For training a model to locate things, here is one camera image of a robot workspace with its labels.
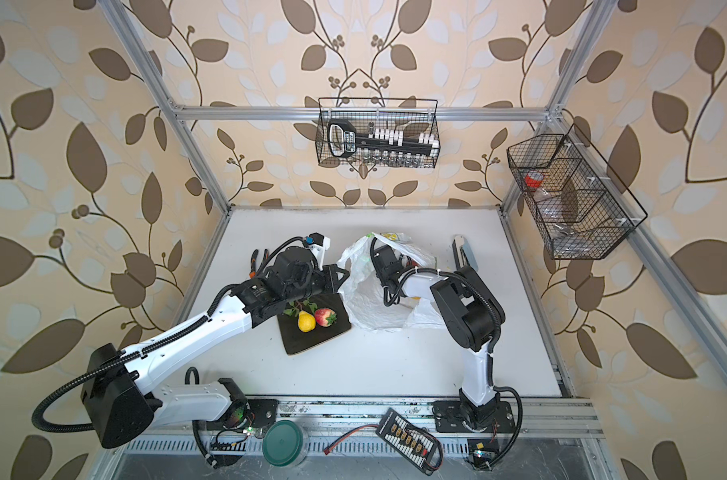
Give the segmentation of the large red fake strawberry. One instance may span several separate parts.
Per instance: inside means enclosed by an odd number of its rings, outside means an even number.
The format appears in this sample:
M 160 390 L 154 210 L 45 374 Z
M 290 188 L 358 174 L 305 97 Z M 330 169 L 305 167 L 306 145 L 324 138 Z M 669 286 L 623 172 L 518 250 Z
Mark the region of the large red fake strawberry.
M 331 308 L 319 308 L 314 313 L 316 323 L 321 327 L 331 327 L 338 319 L 337 313 Z

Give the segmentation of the white plastic bag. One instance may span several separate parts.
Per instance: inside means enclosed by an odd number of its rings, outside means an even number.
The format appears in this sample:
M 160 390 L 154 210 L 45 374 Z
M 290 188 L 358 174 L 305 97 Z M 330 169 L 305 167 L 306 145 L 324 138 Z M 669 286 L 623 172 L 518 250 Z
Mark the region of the white plastic bag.
M 429 250 L 413 243 L 403 233 L 369 233 L 342 254 L 337 264 L 350 272 L 339 290 L 351 324 L 369 331 L 403 329 L 443 329 L 445 322 L 425 282 L 417 282 L 417 295 L 403 298 L 399 303 L 385 305 L 385 287 L 375 274 L 371 252 L 382 247 L 393 249 L 395 257 L 407 264 L 437 268 L 439 258 Z

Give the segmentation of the yellow lemon with leafy branch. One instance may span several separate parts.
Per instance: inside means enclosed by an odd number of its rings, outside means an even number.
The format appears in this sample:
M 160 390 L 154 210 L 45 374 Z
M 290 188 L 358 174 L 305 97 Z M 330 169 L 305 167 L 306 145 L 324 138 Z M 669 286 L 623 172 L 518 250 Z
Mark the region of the yellow lemon with leafy branch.
M 318 304 L 307 299 L 303 301 L 293 302 L 284 310 L 285 316 L 297 320 L 298 328 L 303 333 L 313 331 L 317 326 L 315 313 L 318 310 Z

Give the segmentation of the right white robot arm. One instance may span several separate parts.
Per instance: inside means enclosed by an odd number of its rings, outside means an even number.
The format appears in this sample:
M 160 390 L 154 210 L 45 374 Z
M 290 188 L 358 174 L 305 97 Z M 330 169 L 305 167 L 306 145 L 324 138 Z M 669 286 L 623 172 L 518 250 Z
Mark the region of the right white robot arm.
M 377 242 L 377 238 L 371 240 L 369 257 L 383 287 L 383 304 L 391 307 L 409 296 L 425 295 L 465 354 L 459 399 L 433 404 L 435 429 L 491 434 L 483 446 L 471 448 L 469 463 L 477 470 L 494 470 L 523 428 L 521 395 L 493 380 L 495 346 L 505 323 L 503 307 L 473 266 L 462 263 L 457 271 L 421 267 L 405 261 L 393 247 Z

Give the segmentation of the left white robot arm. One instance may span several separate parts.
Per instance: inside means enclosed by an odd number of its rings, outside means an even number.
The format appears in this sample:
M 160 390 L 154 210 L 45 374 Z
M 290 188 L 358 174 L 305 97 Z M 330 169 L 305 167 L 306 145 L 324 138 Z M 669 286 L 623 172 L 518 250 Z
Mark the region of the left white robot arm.
M 246 333 L 300 300 L 332 295 L 349 279 L 348 270 L 323 262 L 329 238 L 296 236 L 271 253 L 254 277 L 223 287 L 210 307 L 149 340 L 119 350 L 96 350 L 88 371 L 59 387 L 34 409 L 35 428 L 49 433 L 93 431 L 101 446 L 117 448 L 147 429 L 193 421 L 226 421 L 245 396 L 229 378 L 209 385 L 186 385 L 177 394 L 166 380 L 211 348 Z M 46 411 L 74 389 L 90 418 L 57 424 Z

